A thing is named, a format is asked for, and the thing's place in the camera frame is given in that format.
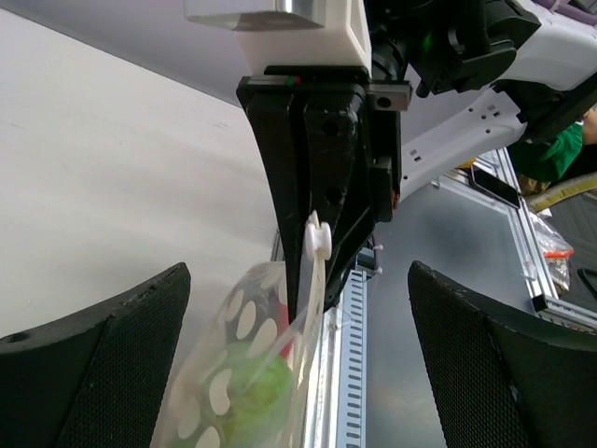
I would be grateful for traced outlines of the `light green round vegetable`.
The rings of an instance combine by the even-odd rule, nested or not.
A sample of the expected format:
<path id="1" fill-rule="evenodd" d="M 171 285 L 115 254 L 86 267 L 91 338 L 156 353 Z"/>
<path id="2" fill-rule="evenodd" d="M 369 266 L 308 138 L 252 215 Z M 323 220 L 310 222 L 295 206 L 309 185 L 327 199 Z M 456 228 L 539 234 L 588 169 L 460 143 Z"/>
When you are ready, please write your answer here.
<path id="1" fill-rule="evenodd" d="M 221 429 L 227 447 L 267 447 L 285 425 L 293 372 L 279 355 L 249 357 L 248 343 L 233 343 L 223 364 L 232 370 L 230 408 Z"/>

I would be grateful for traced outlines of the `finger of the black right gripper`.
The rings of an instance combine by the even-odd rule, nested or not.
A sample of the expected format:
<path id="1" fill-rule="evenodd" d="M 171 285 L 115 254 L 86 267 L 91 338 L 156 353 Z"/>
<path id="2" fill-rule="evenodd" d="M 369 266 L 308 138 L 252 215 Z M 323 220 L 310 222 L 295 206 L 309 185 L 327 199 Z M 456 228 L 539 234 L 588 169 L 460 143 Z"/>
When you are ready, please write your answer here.
<path id="1" fill-rule="evenodd" d="M 302 113 L 310 208 L 331 229 L 325 306 L 338 304 L 349 270 L 400 191 L 401 86 L 340 84 L 310 95 Z"/>
<path id="2" fill-rule="evenodd" d="M 285 257 L 288 320 L 298 313 L 299 162 L 295 98 L 283 79 L 243 77 L 237 97 L 265 168 Z"/>

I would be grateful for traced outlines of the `red chili pepper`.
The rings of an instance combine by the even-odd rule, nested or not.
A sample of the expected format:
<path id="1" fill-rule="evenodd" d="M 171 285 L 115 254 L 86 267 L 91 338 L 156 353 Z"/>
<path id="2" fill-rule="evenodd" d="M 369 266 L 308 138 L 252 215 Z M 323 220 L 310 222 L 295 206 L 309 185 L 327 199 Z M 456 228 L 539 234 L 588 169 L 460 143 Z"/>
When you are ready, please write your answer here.
<path id="1" fill-rule="evenodd" d="M 274 341 L 273 349 L 285 361 L 289 361 L 293 355 L 295 331 L 291 329 L 291 324 L 288 319 L 285 280 L 278 285 L 275 293 L 274 304 L 274 317 L 277 326 L 277 335 Z"/>

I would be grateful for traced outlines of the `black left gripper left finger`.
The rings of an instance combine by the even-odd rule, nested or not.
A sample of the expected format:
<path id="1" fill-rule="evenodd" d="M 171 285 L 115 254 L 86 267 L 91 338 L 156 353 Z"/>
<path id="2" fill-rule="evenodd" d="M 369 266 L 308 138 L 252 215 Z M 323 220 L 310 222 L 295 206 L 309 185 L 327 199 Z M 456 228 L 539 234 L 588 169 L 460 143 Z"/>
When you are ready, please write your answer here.
<path id="1" fill-rule="evenodd" d="M 147 447 L 190 295 L 178 263 L 1 340 L 4 447 Z"/>

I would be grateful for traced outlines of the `clear zip top bag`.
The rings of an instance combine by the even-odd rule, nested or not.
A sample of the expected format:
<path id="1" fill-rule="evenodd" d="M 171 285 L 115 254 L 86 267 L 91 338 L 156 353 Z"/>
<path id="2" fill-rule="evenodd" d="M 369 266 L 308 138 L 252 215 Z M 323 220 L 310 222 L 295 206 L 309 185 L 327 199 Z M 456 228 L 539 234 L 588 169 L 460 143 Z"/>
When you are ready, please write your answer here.
<path id="1" fill-rule="evenodd" d="M 311 214 L 294 320 L 283 262 L 243 275 L 173 381 L 160 446 L 301 446 L 331 252 L 329 225 Z"/>

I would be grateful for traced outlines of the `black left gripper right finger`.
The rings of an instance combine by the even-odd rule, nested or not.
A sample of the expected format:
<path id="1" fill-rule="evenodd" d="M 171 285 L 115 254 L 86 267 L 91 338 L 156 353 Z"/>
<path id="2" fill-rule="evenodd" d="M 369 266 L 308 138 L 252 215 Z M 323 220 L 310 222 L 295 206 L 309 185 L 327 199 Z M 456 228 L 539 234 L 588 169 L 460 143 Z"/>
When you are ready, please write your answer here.
<path id="1" fill-rule="evenodd" d="M 447 446 L 595 446 L 595 335 L 526 314 L 420 261 L 408 289 Z"/>

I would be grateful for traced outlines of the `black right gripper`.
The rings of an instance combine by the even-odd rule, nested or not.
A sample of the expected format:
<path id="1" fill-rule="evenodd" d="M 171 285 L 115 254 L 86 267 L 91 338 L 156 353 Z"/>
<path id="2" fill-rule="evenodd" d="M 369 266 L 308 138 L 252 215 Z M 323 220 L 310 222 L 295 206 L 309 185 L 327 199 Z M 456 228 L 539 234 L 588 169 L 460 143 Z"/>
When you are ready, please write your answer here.
<path id="1" fill-rule="evenodd" d="M 501 78 L 541 26 L 516 2 L 367 1 L 364 6 L 374 80 L 402 84 L 412 67 L 421 98 L 494 85 L 522 111 L 540 111 L 539 83 Z"/>

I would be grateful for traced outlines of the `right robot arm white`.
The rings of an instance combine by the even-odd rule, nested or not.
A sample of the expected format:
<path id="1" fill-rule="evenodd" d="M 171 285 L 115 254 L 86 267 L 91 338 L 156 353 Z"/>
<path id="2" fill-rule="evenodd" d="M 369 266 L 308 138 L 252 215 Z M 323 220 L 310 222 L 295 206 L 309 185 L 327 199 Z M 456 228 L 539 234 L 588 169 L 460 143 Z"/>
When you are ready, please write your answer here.
<path id="1" fill-rule="evenodd" d="M 402 199 L 486 151 L 546 143 L 596 100 L 596 22 L 562 2 L 330 1 L 323 26 L 262 19 L 238 40 L 289 318 L 311 214 L 331 232 L 330 307 Z"/>

